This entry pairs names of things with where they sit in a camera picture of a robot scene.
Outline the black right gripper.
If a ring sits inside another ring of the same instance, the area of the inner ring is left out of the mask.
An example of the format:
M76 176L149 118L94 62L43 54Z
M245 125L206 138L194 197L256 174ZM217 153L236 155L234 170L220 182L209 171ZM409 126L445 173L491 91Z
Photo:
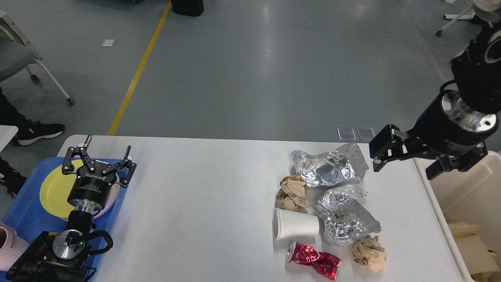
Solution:
M469 107L459 91L446 90L428 105L415 125L403 132L395 125L385 126L369 142L373 171L388 162L422 157L427 146L442 154L425 172L433 180L443 172L469 171L485 156L485 139L499 127L497 114L483 114Z

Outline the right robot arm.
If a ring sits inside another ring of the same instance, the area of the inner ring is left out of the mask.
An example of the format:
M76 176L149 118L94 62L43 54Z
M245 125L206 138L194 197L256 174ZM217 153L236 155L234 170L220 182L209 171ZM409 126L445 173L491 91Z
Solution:
M429 180L443 172L465 172L486 155L485 139L499 127L500 23L483 27L468 47L451 61L453 79L406 132L389 124L369 143L373 171L388 162L433 159Z

